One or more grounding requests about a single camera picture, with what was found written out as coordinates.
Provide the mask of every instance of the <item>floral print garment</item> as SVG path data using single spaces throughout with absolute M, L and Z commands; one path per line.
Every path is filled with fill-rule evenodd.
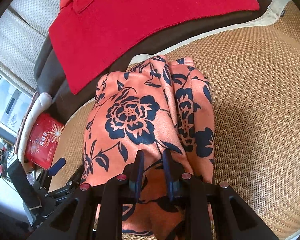
M 184 210 L 169 202 L 162 152 L 186 172 L 212 182 L 214 116 L 209 81 L 192 58 L 168 63 L 152 57 L 129 72 L 103 76 L 84 136 L 82 182 L 106 183 L 145 153 L 145 173 L 136 205 L 123 207 L 122 231 L 158 240 L 180 239 Z

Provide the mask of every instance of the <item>red felt mat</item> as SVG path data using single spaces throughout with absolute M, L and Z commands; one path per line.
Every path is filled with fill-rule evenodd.
M 74 0 L 61 10 L 49 36 L 69 87 L 77 94 L 128 49 L 159 30 L 258 9 L 257 0 Z

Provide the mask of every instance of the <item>folded clothing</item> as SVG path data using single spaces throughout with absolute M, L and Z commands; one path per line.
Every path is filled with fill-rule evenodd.
M 257 0 L 73 0 L 49 28 L 69 87 L 77 94 L 127 50 L 189 20 L 259 10 Z
M 96 91 L 83 141 L 82 183 L 106 183 L 143 150 L 140 199 L 124 205 L 122 231 L 180 239 L 185 211 L 167 197 L 162 154 L 170 150 L 186 172 L 212 182 L 214 116 L 208 79 L 192 58 L 168 64 L 165 56 L 155 56 L 129 72 L 104 75 Z

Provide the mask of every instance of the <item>black device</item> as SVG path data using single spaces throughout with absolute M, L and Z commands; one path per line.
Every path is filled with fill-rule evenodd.
M 138 151 L 135 162 L 128 164 L 122 174 L 94 187 L 88 183 L 79 185 L 83 165 L 65 187 L 50 193 L 51 177 L 60 169 L 58 165 L 42 172 L 31 190 L 28 186 L 21 188 L 18 180 L 16 189 L 31 213 L 35 229 L 28 240 L 122 239 L 122 205 L 135 204 L 140 197 L 144 158 L 144 153 Z M 8 173 L 15 184 L 17 179 L 13 177 L 17 174 L 18 160 L 13 164 Z M 162 164 L 169 200 L 185 209 L 186 240 L 212 240 L 209 204 L 217 240 L 278 240 L 227 182 L 213 185 L 185 173 L 183 166 L 172 159 L 169 150 L 164 151 Z M 93 232 L 99 203 L 97 230 Z

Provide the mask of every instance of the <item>red snack package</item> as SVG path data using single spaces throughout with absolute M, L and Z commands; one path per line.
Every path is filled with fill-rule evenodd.
M 25 157 L 45 170 L 49 169 L 63 128 L 63 124 L 49 114 L 40 114 L 30 132 Z

